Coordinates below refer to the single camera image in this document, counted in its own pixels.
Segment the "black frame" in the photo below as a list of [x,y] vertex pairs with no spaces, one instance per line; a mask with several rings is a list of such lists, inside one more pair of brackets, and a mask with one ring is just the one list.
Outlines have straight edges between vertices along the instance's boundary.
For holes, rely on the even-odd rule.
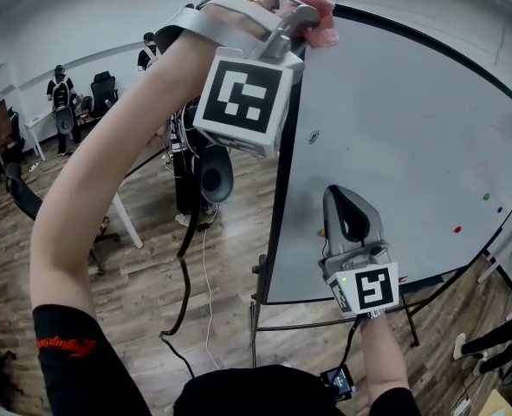
[[[413,28],[405,26],[404,24],[395,22],[388,18],[384,18],[382,16],[377,16],[375,14],[365,12],[363,10],[357,10],[355,8],[350,8],[342,4],[336,4],[333,16],[344,18],[347,20],[352,20],[358,23],[364,23],[370,26],[374,26],[376,28],[384,29],[399,36],[403,36],[414,42],[420,43],[428,48],[434,49],[437,52],[446,55],[452,60],[464,65],[466,68],[480,75],[483,79],[494,85],[496,88],[500,89],[503,93],[505,93],[512,100],[512,91],[504,85],[501,81],[499,81],[496,77],[494,77],[491,73],[489,73],[486,69],[480,67],[477,63],[473,62],[470,58],[465,55],[459,53],[455,49],[451,48],[448,45],[440,42],[439,40],[430,37],[420,31],[417,31]],[[298,121],[298,110],[300,106],[300,97],[301,97],[301,85],[302,81],[295,85],[292,89],[292,94],[290,96],[290,104],[288,116],[285,121],[285,125],[282,132],[282,141],[281,141],[281,155],[279,157],[279,166],[277,170],[277,180],[275,187],[275,203],[273,208],[273,217],[271,218],[271,230],[269,234],[269,247],[268,247],[268,255],[267,255],[267,263],[265,269],[260,272],[258,277],[262,277],[262,279],[258,279],[258,288],[257,288],[257,301],[261,305],[286,305],[286,304],[294,304],[294,303],[308,303],[308,302],[321,302],[321,301],[330,301],[333,298],[328,299],[314,299],[309,301],[295,301],[295,302],[269,302],[268,294],[269,294],[269,286],[271,284],[271,277],[273,275],[273,267],[275,264],[276,252],[279,244],[279,235],[281,233],[282,226],[282,216],[284,214],[284,206],[286,204],[287,197],[287,189],[288,189],[288,181],[290,176],[290,167],[292,165],[292,155],[294,151],[295,144],[295,135],[296,135],[296,124]],[[508,216],[504,219],[501,226],[498,228],[493,237],[484,245],[479,253],[466,265],[462,267],[455,268],[454,270],[449,270],[445,273],[437,274],[435,276],[431,276],[425,279],[421,279],[418,282],[427,281],[428,279],[432,279],[434,277],[442,276],[443,274],[450,273],[452,271],[459,271],[453,277],[459,278],[475,261],[487,250],[487,248],[492,244],[498,234],[501,232],[502,227],[508,220],[508,218],[512,215],[512,210],[509,212]],[[404,285],[400,285],[401,291],[404,291],[404,287],[412,286],[414,283],[406,283]],[[450,286],[450,281],[445,283],[443,287],[439,290],[442,293],[445,288],[444,286]],[[430,302],[438,295],[431,295]],[[421,310],[426,304],[419,304],[419,306],[412,311],[412,315]]]

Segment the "person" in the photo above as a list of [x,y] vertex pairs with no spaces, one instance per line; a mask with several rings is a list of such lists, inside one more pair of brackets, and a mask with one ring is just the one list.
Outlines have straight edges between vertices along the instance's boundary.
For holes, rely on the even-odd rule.
[[[48,83],[46,91],[48,101],[52,102],[53,110],[59,107],[70,107],[73,115],[73,142],[79,146],[81,143],[81,130],[76,121],[74,100],[77,96],[73,81],[65,75],[65,68],[57,65],[54,69],[54,77]],[[59,142],[58,153],[60,156],[67,155],[67,135],[61,134],[57,130],[57,140]]]
[[[500,354],[488,356],[486,350],[509,341],[511,343]],[[473,369],[475,376],[485,374],[512,361],[512,319],[473,341],[466,341],[465,333],[458,335],[454,343],[454,360],[457,361],[466,356],[479,358]]]
[[150,68],[161,56],[158,47],[153,40],[153,33],[146,32],[144,34],[144,49],[138,54],[138,68],[139,71],[146,71]]
[[[278,4],[257,2],[266,10]],[[253,36],[263,34],[246,16],[215,5],[203,11]],[[87,255],[120,181],[142,147],[162,119],[201,94],[216,47],[188,31],[182,33],[87,136],[42,203],[30,243],[30,296],[39,361],[55,416],[150,414],[96,321]],[[418,415],[405,360],[386,317],[363,322],[361,334],[370,414]],[[283,366],[196,377],[185,385],[173,411],[176,416],[341,414],[319,378]]]

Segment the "office chair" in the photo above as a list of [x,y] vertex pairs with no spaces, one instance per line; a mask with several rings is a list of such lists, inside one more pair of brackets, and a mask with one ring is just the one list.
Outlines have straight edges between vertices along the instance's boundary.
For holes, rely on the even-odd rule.
[[115,77],[112,77],[108,71],[97,74],[90,88],[94,95],[94,109],[90,116],[94,119],[101,119],[119,99],[117,89],[115,89]]
[[[36,220],[36,216],[42,206],[42,200],[24,183],[21,167],[16,163],[9,164],[5,170],[5,178],[5,189],[13,198],[15,204],[22,212],[29,216],[29,218]],[[94,243],[97,244],[108,239],[119,242],[120,236],[117,233],[104,234],[103,236],[98,236],[94,240]],[[101,267],[93,250],[90,250],[89,257],[96,265],[98,275],[103,276],[106,274],[106,271]]]

